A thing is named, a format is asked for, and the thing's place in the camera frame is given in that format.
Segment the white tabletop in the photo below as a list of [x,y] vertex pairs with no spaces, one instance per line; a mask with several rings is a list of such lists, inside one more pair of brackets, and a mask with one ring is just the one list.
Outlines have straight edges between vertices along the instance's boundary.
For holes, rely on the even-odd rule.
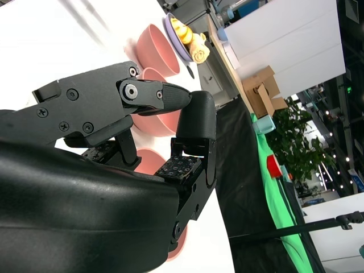
[[[97,33],[92,39],[58,0],[15,0],[0,8],[0,109],[19,110],[35,104],[31,92],[55,79],[127,60],[136,61],[133,45],[150,24],[163,32],[164,12],[156,0],[90,1],[108,31],[77,4],[77,11]],[[179,60],[179,75],[167,78],[190,91],[200,90]],[[137,147],[148,147],[169,158],[170,138],[155,138],[134,128]],[[58,141],[56,147],[68,148]],[[181,254],[153,272],[234,272],[233,261],[215,191],[198,221],[188,224]]]

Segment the green plant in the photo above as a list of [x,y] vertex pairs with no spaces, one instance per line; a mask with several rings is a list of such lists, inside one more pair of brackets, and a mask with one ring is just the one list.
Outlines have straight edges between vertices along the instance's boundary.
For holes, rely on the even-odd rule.
[[321,162],[333,165],[333,159],[322,148],[318,138],[312,139],[310,145],[304,136],[312,116],[299,109],[291,98],[286,103],[288,108],[274,113],[276,130],[267,134],[266,138],[279,164],[285,165],[296,181],[305,181],[311,179],[312,171],[318,171]]

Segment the green tablecloth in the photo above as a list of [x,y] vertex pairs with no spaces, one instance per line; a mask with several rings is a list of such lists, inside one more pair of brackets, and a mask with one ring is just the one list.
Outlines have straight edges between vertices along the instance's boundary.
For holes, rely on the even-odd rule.
[[[253,122],[257,120],[254,114],[251,115],[251,118]],[[267,169],[267,157],[273,154],[273,151],[269,148],[265,135],[257,135],[257,144],[264,190],[275,226],[277,229],[293,226],[295,225],[293,222],[294,216],[291,214],[291,210],[287,209],[283,200],[284,196],[280,193],[278,182],[276,179],[271,178]],[[281,239],[297,271],[299,273],[312,273],[311,264],[300,235],[290,235]]]

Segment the white wall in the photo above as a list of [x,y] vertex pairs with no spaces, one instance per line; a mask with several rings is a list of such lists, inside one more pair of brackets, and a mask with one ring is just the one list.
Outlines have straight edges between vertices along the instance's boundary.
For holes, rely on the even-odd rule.
[[[357,210],[364,212],[364,193],[303,208],[306,222],[335,218]],[[352,230],[334,227],[310,232],[324,267],[338,273],[364,270],[364,259],[359,256],[359,248],[364,245],[364,224],[352,224],[352,227]]]
[[274,0],[225,31],[241,79],[270,65],[285,98],[345,73],[335,0]]

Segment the teal object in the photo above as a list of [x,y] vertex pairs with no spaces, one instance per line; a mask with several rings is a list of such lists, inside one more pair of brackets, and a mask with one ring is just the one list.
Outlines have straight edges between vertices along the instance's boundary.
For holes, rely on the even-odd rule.
[[228,40],[228,36],[226,36],[226,32],[223,27],[219,27],[217,30],[217,36],[222,42],[226,42]]
[[360,255],[362,255],[363,259],[364,259],[364,246],[362,246],[360,249],[359,249],[359,253]]
[[266,115],[254,122],[253,128],[258,135],[264,135],[275,130],[275,125],[272,117],[270,115]]

